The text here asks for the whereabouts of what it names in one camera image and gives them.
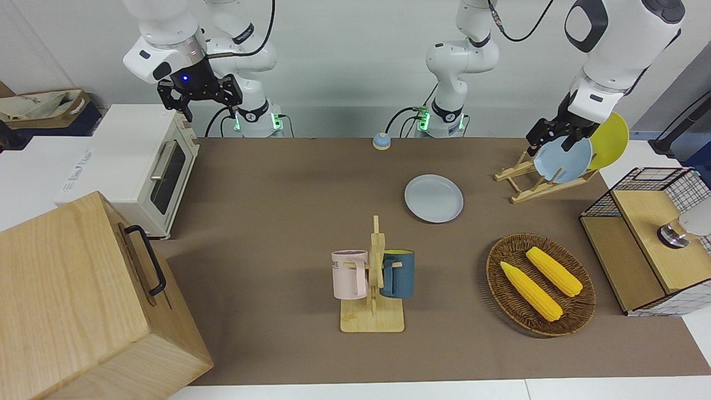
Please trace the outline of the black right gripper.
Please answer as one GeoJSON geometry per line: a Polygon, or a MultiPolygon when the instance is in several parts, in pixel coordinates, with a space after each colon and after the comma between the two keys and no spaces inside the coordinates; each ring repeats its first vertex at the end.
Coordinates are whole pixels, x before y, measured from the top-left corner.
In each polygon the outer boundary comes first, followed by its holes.
{"type": "Polygon", "coordinates": [[[218,77],[213,72],[208,58],[195,65],[163,76],[158,81],[158,96],[165,109],[175,109],[193,122],[191,101],[215,101],[234,112],[242,104],[242,91],[233,74],[218,77]]]}

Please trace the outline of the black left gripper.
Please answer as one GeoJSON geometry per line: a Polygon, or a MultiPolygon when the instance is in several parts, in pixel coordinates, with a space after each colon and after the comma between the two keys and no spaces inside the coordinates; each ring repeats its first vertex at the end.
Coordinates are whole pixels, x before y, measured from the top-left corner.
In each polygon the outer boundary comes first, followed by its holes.
{"type": "Polygon", "coordinates": [[[535,124],[535,131],[526,134],[529,147],[527,155],[534,157],[536,152],[546,143],[559,137],[564,137],[561,148],[568,152],[572,147],[585,137],[583,119],[569,111],[569,106],[574,101],[577,92],[567,93],[558,106],[558,113],[553,119],[541,117],[535,124]]]}

